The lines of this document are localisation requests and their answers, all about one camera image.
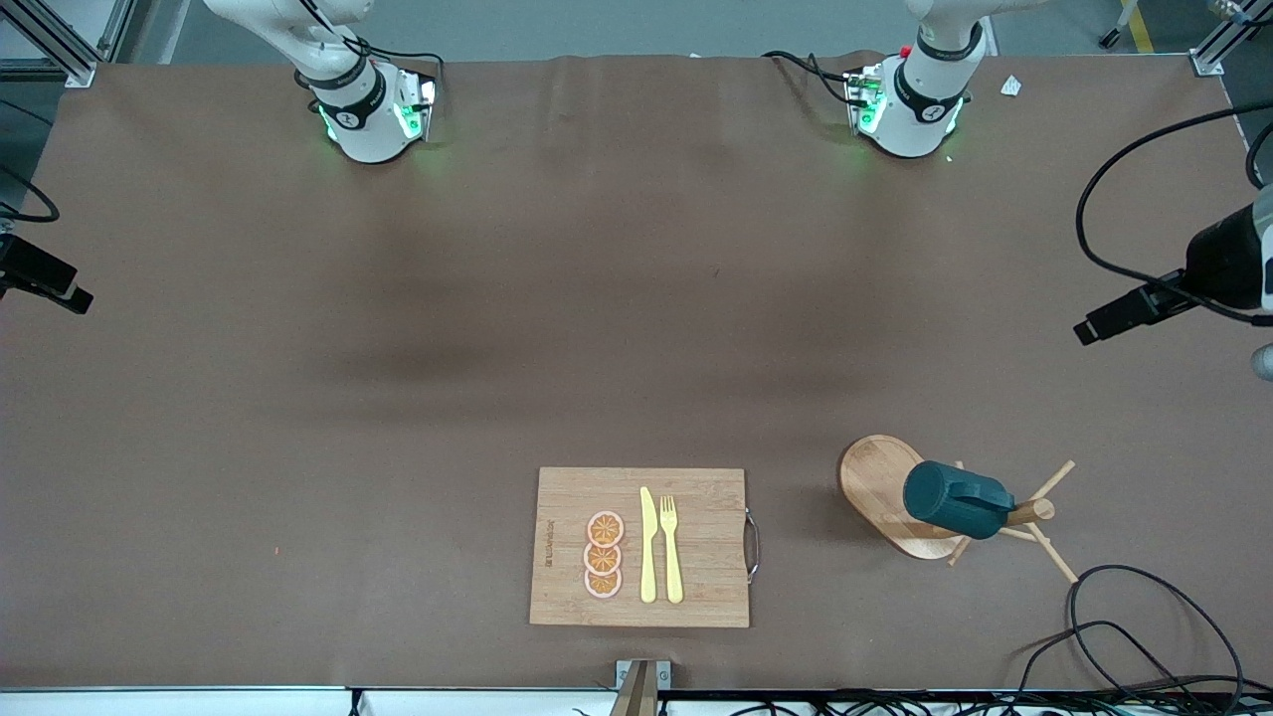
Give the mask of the dark green mug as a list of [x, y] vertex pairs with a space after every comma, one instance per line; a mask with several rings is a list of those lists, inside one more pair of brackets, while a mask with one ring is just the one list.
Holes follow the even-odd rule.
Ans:
[[913, 519], [974, 540], [999, 533], [1017, 507], [1001, 482], [931, 459], [909, 471], [903, 505]]

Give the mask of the wooden mug rack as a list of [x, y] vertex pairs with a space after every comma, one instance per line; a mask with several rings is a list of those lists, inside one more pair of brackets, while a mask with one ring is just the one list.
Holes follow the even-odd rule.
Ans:
[[[922, 461], [925, 461], [925, 457], [922, 457], [917, 448], [911, 448], [899, 437], [889, 434], [863, 437], [854, 445], [847, 446], [845, 452], [841, 454], [839, 462], [841, 496], [878, 535], [896, 550], [913, 559], [945, 562], [948, 566], [955, 566], [973, 547], [973, 543], [1008, 538], [1037, 545], [1068, 584], [1072, 585], [1076, 581], [1077, 572], [1068, 564], [1043, 529], [1043, 525], [1057, 515], [1057, 507], [1050, 496], [1057, 485], [1074, 470], [1076, 462], [1072, 459], [1057, 468], [1041, 485], [1023, 496], [1015, 494], [1008, 485], [992, 476], [992, 479], [1001, 482], [1001, 485], [1004, 485], [1009, 494], [1013, 494], [1017, 507], [1006, 519], [1006, 526], [987, 540], [974, 540], [923, 524], [906, 512], [903, 505], [903, 484], [911, 468]], [[971, 471], [960, 461], [945, 464]]]

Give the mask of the brown table cover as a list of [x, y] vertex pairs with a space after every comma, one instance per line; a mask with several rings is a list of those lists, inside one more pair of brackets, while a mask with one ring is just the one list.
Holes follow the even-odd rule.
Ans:
[[[465, 62], [359, 166], [286, 68], [104, 68], [25, 231], [90, 313], [0, 299], [0, 687], [1009, 685], [1064, 578], [900, 554], [839, 490], [867, 434], [1018, 496], [1073, 459], [1071, 564], [1172, 580], [1273, 684], [1273, 331], [1072, 331], [1130, 285], [1090, 176], [1227, 104], [1181, 56], [992, 59], [896, 161], [768, 60]], [[742, 468], [750, 626], [532, 626], [544, 466]]]

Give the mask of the yellow plastic fork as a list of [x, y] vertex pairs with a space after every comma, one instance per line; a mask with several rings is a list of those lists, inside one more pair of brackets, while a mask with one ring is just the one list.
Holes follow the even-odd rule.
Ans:
[[665, 598], [679, 606], [685, 600], [685, 586], [676, 541], [680, 522], [673, 496], [662, 496], [659, 498], [658, 519], [659, 530], [662, 530], [665, 536]]

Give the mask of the wooden cutting board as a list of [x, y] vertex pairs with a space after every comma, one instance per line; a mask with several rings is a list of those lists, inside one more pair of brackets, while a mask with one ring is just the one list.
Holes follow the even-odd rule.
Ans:
[[[642, 603], [642, 506], [673, 496], [684, 603], [665, 598], [665, 536], [653, 541], [656, 603]], [[620, 545], [592, 547], [597, 512], [622, 516]], [[741, 468], [541, 468], [530, 589], [533, 626], [596, 628], [747, 628], [750, 516]]]

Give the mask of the yellow plastic knife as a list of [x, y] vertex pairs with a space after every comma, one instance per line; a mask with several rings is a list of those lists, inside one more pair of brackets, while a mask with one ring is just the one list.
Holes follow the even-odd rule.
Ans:
[[648, 485], [642, 485], [639, 490], [642, 506], [642, 568], [639, 594], [642, 603], [656, 603], [656, 561], [653, 554], [653, 541], [659, 529], [658, 512], [656, 512], [654, 499]]

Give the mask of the aluminium frame strut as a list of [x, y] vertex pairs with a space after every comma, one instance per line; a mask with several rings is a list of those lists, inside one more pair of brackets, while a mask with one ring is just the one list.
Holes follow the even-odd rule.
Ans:
[[1192, 71], [1200, 78], [1222, 76], [1222, 61], [1228, 54], [1265, 28], [1273, 28], [1273, 0], [1206, 0], [1206, 9], [1220, 24], [1189, 50]]
[[0, 0], [0, 76], [90, 87], [137, 0]]

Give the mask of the white table edge rail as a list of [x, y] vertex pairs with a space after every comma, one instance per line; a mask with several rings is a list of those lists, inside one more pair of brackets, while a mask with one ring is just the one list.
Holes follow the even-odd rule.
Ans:
[[[610, 716], [615, 688], [190, 687], [0, 689], [0, 716]], [[1273, 687], [1127, 691], [708, 691], [651, 716], [1273, 716]]]

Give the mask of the metal bracket with post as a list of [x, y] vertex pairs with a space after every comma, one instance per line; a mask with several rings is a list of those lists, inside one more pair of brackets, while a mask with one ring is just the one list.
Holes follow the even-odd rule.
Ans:
[[671, 688], [670, 660], [619, 660], [615, 662], [617, 697], [608, 716], [667, 716], [659, 693]]

